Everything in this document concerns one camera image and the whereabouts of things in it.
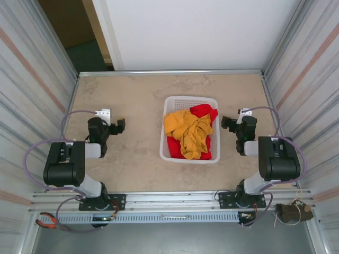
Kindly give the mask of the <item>yellow t-shirt with blue print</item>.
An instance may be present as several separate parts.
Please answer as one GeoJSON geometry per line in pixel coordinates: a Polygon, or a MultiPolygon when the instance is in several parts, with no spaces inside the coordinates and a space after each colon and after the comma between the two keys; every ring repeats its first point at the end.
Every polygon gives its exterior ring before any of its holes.
{"type": "Polygon", "coordinates": [[[164,116],[164,131],[180,142],[180,153],[185,159],[200,159],[208,152],[207,136],[213,134],[210,114],[197,117],[184,109],[164,116]]]}

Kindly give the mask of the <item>white plastic mesh basket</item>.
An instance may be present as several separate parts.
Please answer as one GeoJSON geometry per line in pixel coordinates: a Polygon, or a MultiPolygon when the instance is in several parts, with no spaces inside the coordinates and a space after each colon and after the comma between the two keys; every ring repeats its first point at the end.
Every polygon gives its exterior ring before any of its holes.
{"type": "MultiPolygon", "coordinates": [[[[196,96],[170,96],[165,100],[163,116],[168,113],[174,113],[179,110],[189,109],[193,106],[200,104],[209,104],[212,109],[218,110],[218,103],[213,98],[207,97],[196,97],[196,96]]],[[[210,151],[212,158],[209,160],[200,160],[200,159],[179,159],[172,158],[168,149],[167,137],[164,130],[164,121],[162,121],[162,129],[160,136],[160,146],[159,146],[159,155],[165,161],[178,162],[184,164],[216,164],[221,155],[220,148],[220,119],[219,115],[216,117],[212,123],[213,134],[210,135],[210,151]]]]}

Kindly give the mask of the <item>red t-shirt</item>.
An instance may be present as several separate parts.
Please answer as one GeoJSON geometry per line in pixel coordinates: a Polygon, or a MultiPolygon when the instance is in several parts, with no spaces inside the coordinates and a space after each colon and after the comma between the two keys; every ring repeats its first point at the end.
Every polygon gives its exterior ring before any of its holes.
{"type": "MultiPolygon", "coordinates": [[[[218,110],[212,109],[212,107],[208,104],[200,104],[200,105],[191,107],[187,110],[190,110],[190,112],[196,115],[197,117],[202,117],[206,114],[210,114],[211,126],[214,120],[216,119],[216,117],[218,116],[218,110]]],[[[209,160],[212,158],[211,151],[210,151],[210,142],[211,142],[211,139],[209,135],[207,136],[207,139],[206,139],[208,152],[203,153],[200,157],[200,160],[209,160]]],[[[185,159],[183,155],[180,153],[180,142],[179,141],[175,140],[172,137],[167,136],[167,144],[168,144],[168,149],[170,151],[170,155],[172,158],[185,159]]]]}

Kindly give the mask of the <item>aluminium table edge bar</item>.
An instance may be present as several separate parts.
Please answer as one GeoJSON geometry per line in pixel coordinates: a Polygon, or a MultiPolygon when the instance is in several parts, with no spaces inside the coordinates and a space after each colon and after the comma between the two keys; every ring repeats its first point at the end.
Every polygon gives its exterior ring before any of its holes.
{"type": "Polygon", "coordinates": [[[93,72],[80,72],[79,77],[252,75],[252,74],[262,75],[262,71],[260,69],[93,71],[93,72]]]}

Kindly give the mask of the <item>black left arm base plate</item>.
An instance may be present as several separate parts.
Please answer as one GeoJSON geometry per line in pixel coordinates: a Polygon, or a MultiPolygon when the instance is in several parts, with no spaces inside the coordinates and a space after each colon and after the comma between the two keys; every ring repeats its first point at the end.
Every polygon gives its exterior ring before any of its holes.
{"type": "Polygon", "coordinates": [[[126,194],[108,194],[107,197],[85,198],[80,201],[80,211],[124,211],[126,194]]]}

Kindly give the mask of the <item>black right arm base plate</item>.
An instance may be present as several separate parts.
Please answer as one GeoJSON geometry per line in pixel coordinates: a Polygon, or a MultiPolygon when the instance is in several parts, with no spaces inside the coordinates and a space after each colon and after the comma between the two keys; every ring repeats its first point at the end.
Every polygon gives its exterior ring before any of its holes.
{"type": "Polygon", "coordinates": [[[219,206],[221,209],[246,209],[266,208],[266,201],[263,195],[238,194],[237,192],[218,193],[219,206]]]}

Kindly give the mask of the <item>aluminium mounting rail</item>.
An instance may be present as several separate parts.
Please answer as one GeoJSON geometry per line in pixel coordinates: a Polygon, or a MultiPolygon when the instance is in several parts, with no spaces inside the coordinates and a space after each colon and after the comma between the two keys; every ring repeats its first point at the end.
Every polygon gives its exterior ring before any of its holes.
{"type": "MultiPolygon", "coordinates": [[[[295,198],[311,208],[315,208],[311,191],[297,188],[269,189],[273,194],[270,209],[276,204],[289,204],[295,198]]],[[[122,203],[118,205],[125,213],[132,212],[207,212],[220,210],[218,195],[215,191],[191,192],[126,192],[122,203]]],[[[71,192],[35,193],[29,212],[55,212],[62,201],[74,197],[71,192]]]]}

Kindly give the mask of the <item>beige wooden door frame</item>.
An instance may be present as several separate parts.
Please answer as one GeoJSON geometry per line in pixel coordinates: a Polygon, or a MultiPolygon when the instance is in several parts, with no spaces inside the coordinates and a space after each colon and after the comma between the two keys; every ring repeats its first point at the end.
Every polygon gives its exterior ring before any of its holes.
{"type": "Polygon", "coordinates": [[[88,20],[91,24],[95,39],[98,43],[101,55],[103,57],[103,61],[108,67],[108,70],[114,71],[113,62],[109,54],[108,46],[106,45],[106,41],[93,4],[93,0],[82,0],[82,3],[84,5],[88,20]]]}

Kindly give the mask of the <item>orange-handled pliers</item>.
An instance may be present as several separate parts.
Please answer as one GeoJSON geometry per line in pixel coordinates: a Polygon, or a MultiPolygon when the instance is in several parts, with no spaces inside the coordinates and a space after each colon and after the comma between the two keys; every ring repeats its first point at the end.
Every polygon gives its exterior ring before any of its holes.
{"type": "Polygon", "coordinates": [[[68,227],[61,226],[59,224],[58,220],[56,219],[56,217],[53,214],[48,213],[48,212],[40,212],[39,215],[45,216],[51,221],[51,224],[46,224],[46,223],[42,222],[41,220],[36,219],[35,223],[39,227],[45,228],[45,229],[53,229],[53,230],[59,229],[59,230],[62,230],[62,231],[71,232],[71,230],[68,227]]]}

